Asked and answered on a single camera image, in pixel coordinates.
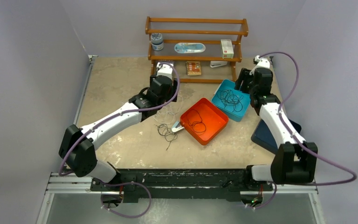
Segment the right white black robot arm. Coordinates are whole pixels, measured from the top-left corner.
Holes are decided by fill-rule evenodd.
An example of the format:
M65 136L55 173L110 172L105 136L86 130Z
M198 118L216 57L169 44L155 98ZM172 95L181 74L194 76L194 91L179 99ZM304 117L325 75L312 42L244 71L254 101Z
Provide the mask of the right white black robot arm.
M235 89L250 95L250 104L269 128L278 151L270 165L249 165L243 184L249 190L261 182L307 184L314 180L318 148L295 131L282 111L279 98L271 93L273 72L268 68L241 69Z

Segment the orange tray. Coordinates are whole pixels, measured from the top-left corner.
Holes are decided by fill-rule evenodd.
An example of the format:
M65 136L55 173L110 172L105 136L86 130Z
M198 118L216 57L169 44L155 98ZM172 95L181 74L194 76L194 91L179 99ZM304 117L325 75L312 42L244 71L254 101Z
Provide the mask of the orange tray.
M201 98L180 116L181 125L203 146L215 138L228 122L228 116L206 98Z

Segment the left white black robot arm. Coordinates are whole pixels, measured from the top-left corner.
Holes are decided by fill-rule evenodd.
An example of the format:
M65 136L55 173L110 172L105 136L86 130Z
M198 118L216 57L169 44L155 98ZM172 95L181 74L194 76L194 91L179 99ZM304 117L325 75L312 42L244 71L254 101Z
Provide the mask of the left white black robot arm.
M59 176L75 174L92 176L102 181L109 191L120 186L120 178L113 165L99 161L96 150L124 129L155 115L162 107L177 100L180 80L164 75L150 77L150 85L115 112L89 125L68 126L64 132L59 156L62 163Z

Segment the light blue tray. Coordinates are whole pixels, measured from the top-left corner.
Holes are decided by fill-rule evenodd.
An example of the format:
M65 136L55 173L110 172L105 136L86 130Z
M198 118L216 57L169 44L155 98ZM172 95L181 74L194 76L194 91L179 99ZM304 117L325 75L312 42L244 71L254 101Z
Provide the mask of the light blue tray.
M223 111L229 119L240 122L250 105L250 95L235 90L235 82L223 80L212 97L212 104Z

